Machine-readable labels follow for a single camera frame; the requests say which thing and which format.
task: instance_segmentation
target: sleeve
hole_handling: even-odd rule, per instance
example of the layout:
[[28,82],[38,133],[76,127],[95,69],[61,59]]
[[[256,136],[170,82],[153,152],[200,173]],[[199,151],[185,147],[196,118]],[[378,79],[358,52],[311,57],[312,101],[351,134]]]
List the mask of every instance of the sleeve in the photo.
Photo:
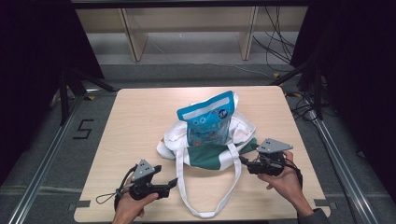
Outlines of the sleeve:
[[329,219],[320,208],[314,209],[314,214],[308,217],[299,217],[301,224],[330,224]]

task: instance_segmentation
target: tape mark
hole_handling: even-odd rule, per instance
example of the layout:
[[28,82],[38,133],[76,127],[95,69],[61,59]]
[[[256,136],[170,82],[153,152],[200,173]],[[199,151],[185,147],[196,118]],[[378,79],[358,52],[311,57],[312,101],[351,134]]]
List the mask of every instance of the tape mark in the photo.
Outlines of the tape mark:
[[79,208],[79,207],[90,207],[90,204],[91,204],[91,200],[88,200],[88,201],[78,201],[77,204],[76,204],[76,207],[77,207],[77,208]]
[[84,122],[86,122],[86,121],[93,121],[93,119],[83,119],[81,121],[81,123],[79,124],[77,131],[78,132],[87,132],[87,134],[85,136],[83,136],[83,137],[73,137],[73,139],[80,140],[80,139],[88,139],[90,137],[90,133],[91,133],[92,129],[83,129],[83,128],[81,128],[82,124]]

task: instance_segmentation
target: snack bag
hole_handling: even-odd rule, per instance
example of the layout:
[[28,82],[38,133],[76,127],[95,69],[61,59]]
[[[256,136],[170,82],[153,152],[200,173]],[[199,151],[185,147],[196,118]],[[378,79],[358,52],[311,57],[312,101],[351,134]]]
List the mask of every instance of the snack bag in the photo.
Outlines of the snack bag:
[[189,146],[225,144],[228,141],[231,117],[235,111],[233,98],[233,92],[226,91],[177,111],[178,119],[187,122]]

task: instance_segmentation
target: floor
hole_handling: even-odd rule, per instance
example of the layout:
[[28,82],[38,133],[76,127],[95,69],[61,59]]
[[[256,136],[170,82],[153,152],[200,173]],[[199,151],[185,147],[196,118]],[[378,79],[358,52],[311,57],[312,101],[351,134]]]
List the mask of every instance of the floor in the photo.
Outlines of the floor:
[[[297,35],[298,33],[283,34],[291,43],[295,42]],[[151,71],[158,71],[160,74],[165,72],[168,76],[179,77],[184,75],[180,69],[194,69],[196,71],[200,69],[199,65],[204,64],[210,67],[211,71],[221,71],[229,74],[229,76],[247,73],[249,78],[263,77],[267,83],[264,80],[260,85],[268,84],[277,73],[284,73],[276,69],[292,69],[278,57],[267,53],[267,50],[263,49],[256,41],[252,42],[249,60],[241,60],[237,36],[234,33],[150,34],[142,60],[138,63],[132,62],[124,34],[89,34],[88,37],[98,62],[106,74],[106,79],[110,82],[109,84],[116,83],[122,87],[188,86],[191,83],[197,83],[193,82],[194,80],[186,83],[175,83],[176,78],[166,79],[164,82],[157,79],[147,81],[145,76],[147,76],[146,68],[148,66],[150,66]],[[289,56],[289,53],[284,52],[282,45],[271,40],[268,34],[259,33],[255,37],[264,46],[268,46],[271,41],[272,49],[280,52],[286,58]],[[128,77],[130,71],[134,71],[138,76],[138,79],[134,79],[133,83],[127,83],[126,81],[131,80],[128,79],[130,78]],[[298,78],[297,76],[285,83],[284,91],[297,92],[296,82]],[[244,79],[235,79],[235,82],[243,83]],[[201,82],[197,85],[207,85],[207,83]],[[66,131],[64,138],[61,139],[61,150],[54,154],[54,161],[49,165],[48,171],[38,186],[37,196],[31,204],[24,207],[28,211],[26,217],[23,218],[25,223],[75,223],[73,214],[76,209],[76,202],[85,184],[95,149],[116,97],[116,93],[95,91],[97,87],[92,85],[87,85],[87,89],[92,92],[94,100],[85,98],[79,105],[78,113],[75,114],[74,121],[70,123],[70,131]],[[301,99],[299,97],[289,97],[290,108],[302,105]],[[335,113],[336,111],[332,108],[324,110],[325,128],[331,132],[332,140],[336,143],[336,146],[330,147],[340,151],[342,159],[345,160],[346,168],[353,174],[358,191],[361,191],[364,198],[369,201],[375,219],[372,222],[365,221],[370,218],[363,217],[364,214],[367,214],[367,211],[362,212],[359,207],[359,203],[364,202],[354,201],[353,195],[343,191],[345,185],[343,187],[343,184],[339,184],[340,176],[333,169],[332,160],[329,159],[327,154],[329,150],[325,147],[326,144],[322,143],[315,128],[318,125],[298,119],[296,114],[296,124],[332,209],[331,221],[333,223],[396,223],[394,202],[375,177],[370,165],[363,157],[356,154],[356,143],[349,135],[342,120],[337,118]],[[78,141],[76,137],[80,133],[75,130],[78,129],[80,121],[86,118],[94,120],[92,122],[94,132],[91,133],[89,140]],[[60,104],[58,97],[55,96],[53,107],[49,111],[40,132],[37,133],[31,148],[23,153],[1,188],[0,208],[2,212],[0,213],[0,223],[7,223],[10,220],[10,216],[14,214],[13,210],[18,208],[21,196],[29,189],[29,184],[32,183],[31,180],[35,178],[36,171],[40,167],[40,162],[46,157],[49,148],[52,147],[53,139],[58,136],[59,120]],[[73,155],[73,162],[71,162],[70,155]],[[279,220],[271,221],[271,223],[295,223],[295,220]]]

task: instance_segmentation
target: human hand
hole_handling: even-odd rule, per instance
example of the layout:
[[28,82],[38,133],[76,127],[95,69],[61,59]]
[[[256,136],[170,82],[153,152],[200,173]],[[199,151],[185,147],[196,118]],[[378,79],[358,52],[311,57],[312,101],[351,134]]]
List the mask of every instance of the human hand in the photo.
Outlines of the human hand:
[[[290,151],[284,151],[286,162],[293,162],[293,154]],[[259,174],[257,177],[268,183],[267,189],[275,189],[282,197],[288,200],[300,217],[306,217],[314,212],[303,195],[300,182],[295,171],[285,166],[283,172],[277,176]]]
[[142,200],[135,200],[129,194],[129,188],[122,190],[123,195],[120,198],[117,206],[116,215],[113,219],[113,224],[130,224],[133,223],[136,217],[143,217],[145,215],[144,207],[154,202],[158,197],[158,193],[149,194]]

